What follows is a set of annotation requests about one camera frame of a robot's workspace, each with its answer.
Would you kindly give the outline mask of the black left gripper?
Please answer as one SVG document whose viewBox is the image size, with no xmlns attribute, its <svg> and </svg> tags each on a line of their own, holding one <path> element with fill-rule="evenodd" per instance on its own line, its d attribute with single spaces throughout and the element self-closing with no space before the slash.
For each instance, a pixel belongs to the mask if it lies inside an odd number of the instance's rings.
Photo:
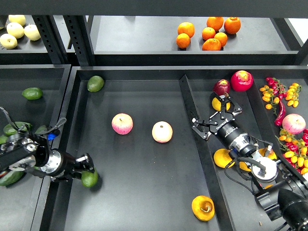
<svg viewBox="0 0 308 231">
<path fill-rule="evenodd" d="M 53 149 L 46 164 L 39 169 L 51 178 L 51 182 L 62 182 L 80 180 L 82 171 L 94 173 L 94 163 L 89 153 L 75 159 L 68 153 Z"/>
</svg>

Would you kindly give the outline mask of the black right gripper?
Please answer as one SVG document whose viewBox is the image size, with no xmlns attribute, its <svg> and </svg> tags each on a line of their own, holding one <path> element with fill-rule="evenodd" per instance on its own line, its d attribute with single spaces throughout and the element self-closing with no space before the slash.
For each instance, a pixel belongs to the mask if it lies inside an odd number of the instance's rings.
<svg viewBox="0 0 308 231">
<path fill-rule="evenodd" d="M 241 151 L 246 148 L 249 145 L 248 133 L 237 124 L 234 118 L 242 112 L 242 107 L 228 93 L 218 95 L 213 92 L 211 99 L 212 108 L 218 112 L 208 120 L 202 120 L 194 112 L 189 112 L 193 131 L 203 140 L 208 140 L 210 136 L 215 135 L 229 150 Z"/>
</svg>

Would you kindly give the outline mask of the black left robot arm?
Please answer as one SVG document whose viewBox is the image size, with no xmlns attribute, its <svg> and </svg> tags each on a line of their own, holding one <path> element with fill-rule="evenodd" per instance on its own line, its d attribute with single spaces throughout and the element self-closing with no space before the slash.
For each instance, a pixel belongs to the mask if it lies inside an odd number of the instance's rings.
<svg viewBox="0 0 308 231">
<path fill-rule="evenodd" d="M 87 176 L 98 178 L 92 158 L 88 153 L 79 158 L 51 149 L 49 142 L 59 135 L 59 128 L 66 118 L 58 120 L 54 127 L 42 127 L 32 132 L 30 125 L 14 122 L 9 113 L 0 109 L 13 134 L 0 145 L 0 170 L 7 173 L 26 172 L 39 178 L 50 177 L 51 181 L 85 180 Z"/>
</svg>

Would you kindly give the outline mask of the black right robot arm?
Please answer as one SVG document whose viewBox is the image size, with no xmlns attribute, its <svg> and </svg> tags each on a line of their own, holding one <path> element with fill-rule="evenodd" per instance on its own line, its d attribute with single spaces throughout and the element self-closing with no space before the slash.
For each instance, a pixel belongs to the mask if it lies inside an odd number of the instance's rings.
<svg viewBox="0 0 308 231">
<path fill-rule="evenodd" d="M 270 220 L 284 219 L 291 231 L 308 229 L 308 182 L 282 157 L 270 159 L 273 144 L 267 145 L 264 155 L 260 154 L 260 139 L 243 129 L 235 117 L 242 112 L 241 106 L 231 96 L 212 97 L 221 102 L 221 111 L 207 120 L 202 120 L 192 93 L 183 97 L 187 115 L 198 150 L 203 151 L 211 137 L 215 137 L 228 151 L 231 160 L 222 167 L 229 179 L 228 185 L 246 188 L 255 198 Z"/>
</svg>

